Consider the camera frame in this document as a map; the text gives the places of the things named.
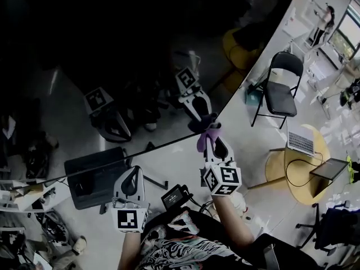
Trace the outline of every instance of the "purple object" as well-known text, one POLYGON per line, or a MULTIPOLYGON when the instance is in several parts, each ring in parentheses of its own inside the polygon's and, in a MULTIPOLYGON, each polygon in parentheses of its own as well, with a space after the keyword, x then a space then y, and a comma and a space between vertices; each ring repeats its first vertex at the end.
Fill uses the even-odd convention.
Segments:
POLYGON ((210 128, 206 132, 200 135, 199 140, 197 140, 197 151, 204 153, 206 150, 206 137, 209 136, 213 144, 215 144, 216 139, 220 136, 221 130, 219 128, 210 128))

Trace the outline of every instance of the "round wooden table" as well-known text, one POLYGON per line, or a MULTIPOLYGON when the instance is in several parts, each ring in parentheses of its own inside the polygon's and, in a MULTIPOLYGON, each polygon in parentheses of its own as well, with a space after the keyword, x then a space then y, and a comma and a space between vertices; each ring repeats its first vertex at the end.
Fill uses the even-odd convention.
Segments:
POLYGON ((294 198, 302 204, 312 205, 324 196, 326 189, 315 196, 319 184, 324 183, 324 180, 309 173, 317 166, 312 166, 308 163, 319 166, 321 164, 321 160, 328 160, 330 158, 329 148, 326 145, 325 139, 322 137, 321 133, 316 130, 316 128, 307 124, 302 126, 311 129, 314 133, 314 151, 315 158, 317 159, 302 154, 299 151, 291 150, 287 147, 270 150, 273 153, 270 155, 265 166, 265 176, 268 182, 250 187, 249 189, 276 184, 280 186, 281 183, 284 185, 286 181, 294 198), (308 163, 304 161, 292 162, 296 159, 302 159, 308 163))

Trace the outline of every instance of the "green object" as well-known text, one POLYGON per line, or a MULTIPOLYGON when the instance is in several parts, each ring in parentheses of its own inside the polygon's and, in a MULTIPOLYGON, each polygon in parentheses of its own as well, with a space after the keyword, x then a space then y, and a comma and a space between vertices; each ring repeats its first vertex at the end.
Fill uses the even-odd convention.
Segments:
POLYGON ((350 183, 354 183, 354 169, 353 169, 353 162, 350 156, 346 156, 346 161, 349 162, 348 171, 350 173, 350 183))

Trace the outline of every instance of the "standing person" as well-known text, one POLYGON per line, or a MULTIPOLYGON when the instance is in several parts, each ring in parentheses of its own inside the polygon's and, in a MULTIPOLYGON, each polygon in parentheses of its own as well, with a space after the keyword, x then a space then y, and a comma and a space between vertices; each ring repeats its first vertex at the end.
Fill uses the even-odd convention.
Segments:
POLYGON ((319 23, 317 24, 314 41, 311 45, 312 47, 319 44, 320 38, 325 32, 329 33, 331 31, 335 20, 335 10, 332 6, 326 4, 327 7, 324 10, 318 3, 314 3, 323 12, 323 15, 320 15, 319 12, 315 11, 315 15, 319 17, 319 23))

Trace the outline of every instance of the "laptop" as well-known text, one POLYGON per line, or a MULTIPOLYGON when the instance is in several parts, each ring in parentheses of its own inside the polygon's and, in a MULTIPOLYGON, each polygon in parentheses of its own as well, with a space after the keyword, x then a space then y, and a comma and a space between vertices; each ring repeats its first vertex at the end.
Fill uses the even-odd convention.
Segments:
POLYGON ((287 147, 314 157, 314 133, 296 123, 287 122, 287 147))

